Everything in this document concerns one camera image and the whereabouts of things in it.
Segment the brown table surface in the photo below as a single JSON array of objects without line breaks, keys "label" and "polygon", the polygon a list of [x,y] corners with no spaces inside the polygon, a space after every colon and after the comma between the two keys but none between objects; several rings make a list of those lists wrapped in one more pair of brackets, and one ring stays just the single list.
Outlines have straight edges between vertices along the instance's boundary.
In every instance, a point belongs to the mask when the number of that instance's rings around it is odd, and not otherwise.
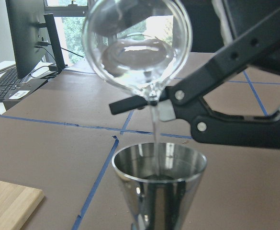
[{"label": "brown table surface", "polygon": [[[177,78],[210,56],[191,53]],[[125,97],[95,74],[65,70],[0,117],[0,180],[45,194],[22,230],[130,229],[109,162],[116,150],[153,136],[148,108],[110,114],[108,104]],[[248,68],[205,99],[228,114],[271,113],[280,77]],[[162,142],[198,149],[208,160],[183,230],[280,230],[280,150],[199,144],[183,120],[160,126]]]}]

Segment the wooden cutting board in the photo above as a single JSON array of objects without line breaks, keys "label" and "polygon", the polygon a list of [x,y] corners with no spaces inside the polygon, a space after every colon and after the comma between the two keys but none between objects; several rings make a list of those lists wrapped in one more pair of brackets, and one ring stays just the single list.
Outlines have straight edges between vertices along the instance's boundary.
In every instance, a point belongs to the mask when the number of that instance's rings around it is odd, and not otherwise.
[{"label": "wooden cutting board", "polygon": [[19,230],[43,197],[40,189],[0,181],[0,230]]}]

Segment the metal cup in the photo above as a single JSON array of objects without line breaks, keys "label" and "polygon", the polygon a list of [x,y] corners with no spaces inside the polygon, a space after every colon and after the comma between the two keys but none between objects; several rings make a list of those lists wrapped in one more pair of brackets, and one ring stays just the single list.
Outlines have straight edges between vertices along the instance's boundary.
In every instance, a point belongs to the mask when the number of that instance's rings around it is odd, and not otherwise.
[{"label": "metal cup", "polygon": [[[194,149],[154,143],[119,150],[112,165],[133,215],[133,230],[180,230],[207,160]],[[159,175],[156,175],[156,162]]]}]

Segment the blue painter's tape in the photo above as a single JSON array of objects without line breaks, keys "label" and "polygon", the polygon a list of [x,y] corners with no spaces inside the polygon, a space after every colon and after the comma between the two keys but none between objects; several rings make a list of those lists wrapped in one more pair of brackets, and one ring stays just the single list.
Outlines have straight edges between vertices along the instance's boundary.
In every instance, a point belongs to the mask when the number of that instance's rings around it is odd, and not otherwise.
[{"label": "blue painter's tape", "polygon": [[280,83],[275,83],[275,82],[256,82],[253,81],[253,84],[263,84],[263,85],[280,85]]},{"label": "blue painter's tape", "polygon": [[29,118],[23,118],[23,117],[15,117],[15,116],[6,116],[1,115],[2,118],[8,118],[8,119],[14,119],[14,120],[21,120],[21,121],[31,121],[31,122],[37,122],[37,123],[45,123],[45,124],[52,124],[52,125],[60,125],[60,126],[72,126],[72,127],[80,127],[80,128],[93,128],[93,129],[105,129],[109,131],[117,131],[120,132],[120,128],[109,128],[109,127],[102,127],[102,126],[82,126],[78,124],[73,123],[66,123],[66,122],[56,122],[56,121],[46,121],[46,120],[37,120],[37,119],[29,119]]},{"label": "blue painter's tape", "polygon": [[247,80],[247,82],[248,82],[248,84],[249,84],[251,90],[253,91],[253,93],[254,93],[254,95],[255,95],[255,97],[256,97],[256,100],[258,101],[258,103],[259,103],[259,105],[260,105],[260,107],[261,107],[261,109],[262,109],[262,112],[263,112],[264,116],[269,115],[269,114],[267,113],[267,111],[266,111],[266,109],[265,109],[265,107],[264,107],[264,105],[263,105],[263,103],[262,103],[262,101],[261,101],[259,95],[257,94],[257,91],[256,91],[255,87],[254,87],[253,84],[251,83],[251,81],[250,81],[250,79],[249,79],[249,77],[248,77],[246,71],[244,70],[243,73],[244,73],[244,76],[245,76],[245,78],[246,78],[246,80]]},{"label": "blue painter's tape", "polygon": [[245,72],[245,70],[243,71],[243,73],[244,73],[244,76],[247,79],[247,82],[248,82],[251,90],[253,91],[253,93],[254,93],[254,95],[255,95],[255,97],[256,97],[256,99],[257,99],[257,101],[258,101],[258,103],[259,103],[259,105],[260,105],[260,107],[262,109],[262,112],[264,113],[265,116],[267,116],[268,113],[267,113],[263,103],[261,102],[261,99],[260,99],[259,95],[257,94],[257,91],[256,91],[255,87],[252,85],[252,82],[250,81],[250,79],[249,79],[247,73]]},{"label": "blue painter's tape", "polygon": [[[110,128],[110,127],[102,127],[102,126],[82,126],[82,125],[73,124],[73,123],[37,120],[37,119],[30,119],[30,118],[24,118],[24,117],[15,117],[15,116],[6,116],[6,115],[1,115],[0,117],[1,118],[7,118],[7,119],[21,120],[21,121],[30,121],[30,122],[45,123],[45,124],[51,124],[51,125],[59,125],[59,126],[71,126],[71,127],[91,128],[91,129],[104,129],[104,130],[108,130],[108,131],[120,132],[121,134],[122,133],[137,133],[137,134],[153,135],[153,132],[146,132],[146,131],[126,129],[126,127],[128,126],[128,123],[129,123],[129,121],[131,119],[132,114],[133,114],[133,111],[131,111],[129,113],[129,116],[126,119],[125,124],[124,124],[122,129],[120,129],[120,128]],[[172,137],[172,138],[192,139],[191,136],[183,136],[183,135],[175,135],[175,134],[167,134],[167,133],[162,133],[161,135],[165,136],[165,137]]]},{"label": "blue painter's tape", "polygon": [[130,113],[129,113],[129,115],[128,115],[128,117],[127,117],[127,119],[126,119],[126,121],[125,121],[125,123],[124,123],[124,125],[123,125],[123,127],[122,127],[122,130],[121,130],[121,132],[120,132],[121,135],[124,134],[124,132],[125,132],[125,130],[126,130],[128,124],[129,124],[129,121],[130,121],[130,119],[131,119],[131,117],[132,117],[132,114],[134,114],[134,110],[130,111]]},{"label": "blue painter's tape", "polygon": [[170,137],[170,138],[193,139],[193,137],[191,137],[191,136],[183,136],[183,135],[175,135],[175,134],[167,134],[167,133],[161,133],[161,136]]},{"label": "blue painter's tape", "polygon": [[248,83],[247,81],[242,81],[242,80],[229,80],[228,82],[231,82],[231,83]]},{"label": "blue painter's tape", "polygon": [[90,191],[90,193],[89,193],[89,195],[88,195],[84,205],[82,206],[82,209],[80,211],[80,215],[78,215],[76,220],[75,220],[75,223],[74,223],[74,225],[72,227],[72,230],[77,230],[79,228],[79,226],[80,226],[80,224],[81,224],[81,222],[83,220],[83,217],[86,214],[86,212],[87,212],[87,210],[88,210],[88,208],[90,206],[90,203],[91,203],[91,201],[92,201],[92,199],[93,199],[93,197],[94,197],[94,195],[96,193],[96,190],[97,190],[98,186],[101,183],[101,179],[102,179],[102,177],[104,176],[104,174],[106,172],[106,169],[107,169],[107,167],[108,167],[108,165],[109,165],[109,163],[111,161],[111,158],[112,158],[112,156],[114,155],[114,153],[116,151],[116,148],[117,148],[117,146],[119,144],[119,140],[118,140],[118,138],[116,136],[113,136],[113,138],[115,139],[115,142],[114,142],[114,144],[112,146],[112,149],[111,149],[111,151],[110,151],[110,153],[109,153],[105,163],[103,164],[103,166],[101,168],[101,171],[98,174],[98,176],[96,178],[96,181],[95,181],[95,183],[94,183],[94,185],[93,185],[93,187],[92,187],[92,189],[91,189],[91,191]]}]

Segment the keyboard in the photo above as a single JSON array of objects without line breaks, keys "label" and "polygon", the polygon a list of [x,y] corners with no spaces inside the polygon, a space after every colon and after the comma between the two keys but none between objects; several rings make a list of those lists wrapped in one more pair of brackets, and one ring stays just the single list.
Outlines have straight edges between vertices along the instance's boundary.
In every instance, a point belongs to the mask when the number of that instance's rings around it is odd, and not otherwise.
[{"label": "keyboard", "polygon": [[5,99],[6,94],[10,90],[15,90],[15,85],[20,83],[22,79],[17,78],[16,67],[9,69],[0,78],[0,102]]}]

